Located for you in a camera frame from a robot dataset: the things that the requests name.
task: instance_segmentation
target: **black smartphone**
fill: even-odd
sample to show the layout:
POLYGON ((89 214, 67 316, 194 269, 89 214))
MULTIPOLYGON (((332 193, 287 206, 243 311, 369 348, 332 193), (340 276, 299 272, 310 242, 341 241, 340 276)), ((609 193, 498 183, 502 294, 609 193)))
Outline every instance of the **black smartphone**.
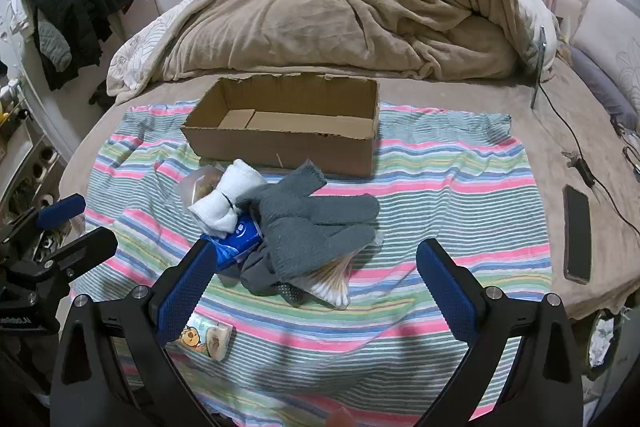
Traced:
POLYGON ((591 216, 589 198, 571 185, 564 196, 564 277, 587 284, 591 280, 591 216))

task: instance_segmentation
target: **screw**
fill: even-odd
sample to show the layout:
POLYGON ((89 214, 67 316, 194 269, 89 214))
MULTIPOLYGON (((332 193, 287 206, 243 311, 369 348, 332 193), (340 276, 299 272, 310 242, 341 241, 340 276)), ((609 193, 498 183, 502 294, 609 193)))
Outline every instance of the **screw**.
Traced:
POLYGON ((562 299, 559 298, 559 296, 557 296, 555 293, 549 293, 549 295, 546 296, 546 301, 552 306, 559 306, 562 302, 562 299))
POLYGON ((149 293, 148 286, 143 286, 143 285, 136 286, 131 290, 131 295, 133 295, 134 299, 145 298, 148 293, 149 293))
POLYGON ((81 308, 82 306, 87 304, 87 302, 89 302, 89 297, 87 297, 85 294, 81 294, 74 299, 74 306, 78 306, 78 308, 81 308))
POLYGON ((502 297, 502 290, 498 286, 488 286, 484 289, 484 293, 490 299, 497 300, 502 297))

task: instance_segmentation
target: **blue package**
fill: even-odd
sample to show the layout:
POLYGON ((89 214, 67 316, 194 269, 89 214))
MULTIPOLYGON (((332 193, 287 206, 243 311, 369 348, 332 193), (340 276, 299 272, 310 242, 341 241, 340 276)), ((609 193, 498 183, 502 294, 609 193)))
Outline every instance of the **blue package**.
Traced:
POLYGON ((225 239, 212 237, 206 233, 203 233, 200 238, 216 245, 218 254, 216 272, 220 272, 232 266, 233 263, 242 263, 262 242, 262 232, 255 219, 246 212, 238 217, 236 231, 227 235, 225 239))

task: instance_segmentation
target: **blue gripper pad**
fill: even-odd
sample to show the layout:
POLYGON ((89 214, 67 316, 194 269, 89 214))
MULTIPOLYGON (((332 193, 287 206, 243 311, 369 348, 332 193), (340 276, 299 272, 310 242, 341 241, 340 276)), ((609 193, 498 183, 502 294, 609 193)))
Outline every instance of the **blue gripper pad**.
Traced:
POLYGON ((465 267, 457 266, 435 239, 420 243, 415 260, 418 273, 453 336, 461 342, 473 344, 484 318, 480 283, 465 267))
POLYGON ((84 207, 84 198, 80 194, 73 194, 39 211, 36 227, 41 230, 56 229, 65 221, 82 214, 84 207))
POLYGON ((156 295, 149 305, 151 318, 157 325, 156 340, 161 346, 180 337, 216 272, 217 262, 215 245, 199 239, 177 266, 162 272, 154 284, 156 295), (166 297, 158 302, 155 297, 163 295, 166 297))

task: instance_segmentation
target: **open cardboard box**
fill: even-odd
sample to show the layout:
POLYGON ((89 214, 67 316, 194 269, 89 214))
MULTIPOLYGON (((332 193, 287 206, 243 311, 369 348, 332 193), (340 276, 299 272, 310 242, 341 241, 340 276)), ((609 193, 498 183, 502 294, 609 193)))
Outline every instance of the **open cardboard box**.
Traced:
POLYGON ((378 131, 378 83, 322 74, 220 78, 181 127, 214 160, 369 176, 378 131))

